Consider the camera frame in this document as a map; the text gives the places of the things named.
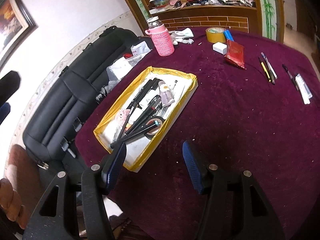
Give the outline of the black electrical tape roll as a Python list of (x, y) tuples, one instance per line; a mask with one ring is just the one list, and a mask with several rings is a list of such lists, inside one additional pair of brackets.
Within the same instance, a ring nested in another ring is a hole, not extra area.
[(155, 134), (158, 132), (158, 130), (161, 128), (163, 123), (164, 123), (164, 119), (160, 116), (152, 116), (148, 118), (145, 125), (149, 126), (149, 128), (144, 133), (144, 136), (147, 137), (149, 140), (151, 140), (155, 136)]

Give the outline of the yellow taped white tray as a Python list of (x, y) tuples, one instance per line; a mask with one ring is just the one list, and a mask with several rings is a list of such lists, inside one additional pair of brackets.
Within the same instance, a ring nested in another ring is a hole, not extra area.
[(129, 171), (138, 172), (197, 87), (194, 74), (148, 67), (125, 88), (93, 133), (108, 153), (125, 143), (123, 165)]

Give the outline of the red capped black marker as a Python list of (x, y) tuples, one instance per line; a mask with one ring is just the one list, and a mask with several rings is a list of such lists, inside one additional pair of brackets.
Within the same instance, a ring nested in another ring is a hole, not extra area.
[(161, 105), (161, 97), (156, 95), (148, 104), (143, 113), (137, 118), (137, 120), (132, 124), (132, 126), (125, 132), (125, 135), (130, 134), (135, 129), (139, 128), (143, 125), (143, 122), (147, 120), (150, 116), (152, 116), (157, 108)]

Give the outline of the maroon table cloth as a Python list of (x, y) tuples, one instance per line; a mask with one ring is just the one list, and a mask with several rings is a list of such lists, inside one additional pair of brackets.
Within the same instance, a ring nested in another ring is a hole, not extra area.
[[(272, 40), (232, 31), (244, 46), (245, 70), (212, 49), (203, 27), (195, 41), (161, 57), (151, 52), (99, 105), (76, 136), (87, 165), (106, 154), (94, 129), (124, 89), (146, 67), (196, 75), (198, 88), (167, 135), (139, 172), (123, 169), (110, 198), (154, 239), (193, 239), (205, 196), (193, 188), (182, 157), (192, 141), (205, 159), (223, 170), (250, 170), (271, 202), (290, 239), (319, 197), (319, 80), (302, 53)], [(277, 79), (268, 82), (259, 63), (263, 52)], [(300, 74), (313, 97), (305, 105), (285, 72)]]

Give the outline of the beige daisy cream tube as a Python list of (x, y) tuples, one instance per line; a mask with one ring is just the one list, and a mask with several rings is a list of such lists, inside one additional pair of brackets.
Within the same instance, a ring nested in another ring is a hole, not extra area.
[(174, 96), (169, 88), (169, 86), (163, 81), (160, 80), (158, 83), (159, 95), (161, 97), (162, 107), (170, 106), (175, 102)]

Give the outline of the silver bubble wrap bag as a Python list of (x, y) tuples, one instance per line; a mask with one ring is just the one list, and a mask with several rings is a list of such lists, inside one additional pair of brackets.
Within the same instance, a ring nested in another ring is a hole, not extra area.
[(116, 87), (116, 85), (131, 71), (131, 69), (136, 66), (145, 56), (145, 54), (140, 54), (137, 56), (132, 56), (126, 59), (121, 57), (116, 60), (112, 65), (106, 68), (106, 72), (109, 77), (109, 82), (107, 85), (103, 85), (100, 89), (99, 94), (96, 96), (97, 103), (101, 103), (104, 98)]

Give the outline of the blue grey pen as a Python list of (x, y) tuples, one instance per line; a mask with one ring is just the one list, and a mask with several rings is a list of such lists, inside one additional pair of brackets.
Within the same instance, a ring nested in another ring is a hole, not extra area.
[(268, 58), (266, 57), (266, 55), (265, 55), (263, 52), (261, 52), (261, 55), (262, 55), (262, 57), (263, 57), (263, 59), (264, 59), (264, 61), (265, 61), (265, 63), (266, 63), (266, 66), (267, 66), (267, 70), (268, 70), (268, 72), (269, 72), (269, 76), (270, 76), (271, 83), (272, 83), (273, 85), (275, 85), (275, 84), (276, 84), (277, 75), (276, 75), (273, 67), (271, 66)]

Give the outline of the yellow black pen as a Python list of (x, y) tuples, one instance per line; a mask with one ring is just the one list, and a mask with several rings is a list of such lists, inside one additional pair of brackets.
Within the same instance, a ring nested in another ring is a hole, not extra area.
[(260, 65), (261, 65), (264, 73), (265, 73), (265, 76), (266, 76), (268, 82), (271, 82), (271, 78), (270, 78), (269, 72), (268, 72), (267, 68), (265, 67), (263, 61), (262, 61), (260, 58), (258, 58), (258, 60), (259, 60), (259, 63), (260, 63)]

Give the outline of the red foil packet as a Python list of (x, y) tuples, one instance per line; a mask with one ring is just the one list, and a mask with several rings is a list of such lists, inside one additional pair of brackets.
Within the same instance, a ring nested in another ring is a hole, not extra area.
[(238, 44), (235, 41), (227, 40), (227, 53), (224, 55), (224, 58), (230, 64), (240, 68), (245, 68), (244, 60), (244, 46)]

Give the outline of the pink knit sleeved bottle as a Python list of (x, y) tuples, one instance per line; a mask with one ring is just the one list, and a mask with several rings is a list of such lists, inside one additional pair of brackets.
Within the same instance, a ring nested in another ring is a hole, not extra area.
[(161, 22), (158, 16), (147, 19), (148, 29), (145, 31), (146, 35), (151, 37), (152, 42), (159, 54), (159, 56), (169, 56), (174, 51), (169, 31)]

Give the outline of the white eraser box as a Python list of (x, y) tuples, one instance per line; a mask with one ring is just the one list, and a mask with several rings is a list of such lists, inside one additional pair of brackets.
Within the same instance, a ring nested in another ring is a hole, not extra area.
[(213, 44), (213, 51), (225, 55), (227, 53), (227, 44), (216, 42)]

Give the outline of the white gloves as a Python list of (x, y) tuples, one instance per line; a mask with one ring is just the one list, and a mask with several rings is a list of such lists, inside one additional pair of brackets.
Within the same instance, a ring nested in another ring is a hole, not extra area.
[(190, 28), (186, 28), (182, 31), (170, 31), (169, 34), (172, 44), (175, 46), (178, 45), (178, 43), (192, 44), (194, 42), (194, 35)]

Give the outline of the yellow tape roll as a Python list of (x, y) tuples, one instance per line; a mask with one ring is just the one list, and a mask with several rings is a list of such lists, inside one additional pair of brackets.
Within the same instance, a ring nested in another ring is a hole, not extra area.
[(226, 43), (226, 37), (224, 35), (224, 28), (221, 27), (209, 27), (206, 29), (206, 38), (210, 43)]

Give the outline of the wooden cabinet shelf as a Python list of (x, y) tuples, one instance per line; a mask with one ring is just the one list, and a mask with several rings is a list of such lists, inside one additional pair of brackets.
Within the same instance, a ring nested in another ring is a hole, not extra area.
[(283, 0), (125, 0), (142, 30), (159, 17), (168, 30), (221, 27), (283, 42)]

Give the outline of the framed wall picture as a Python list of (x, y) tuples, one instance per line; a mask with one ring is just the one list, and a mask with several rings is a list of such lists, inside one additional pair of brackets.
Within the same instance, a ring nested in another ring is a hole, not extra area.
[(1, 69), (17, 48), (37, 28), (22, 0), (5, 0), (1, 5)]

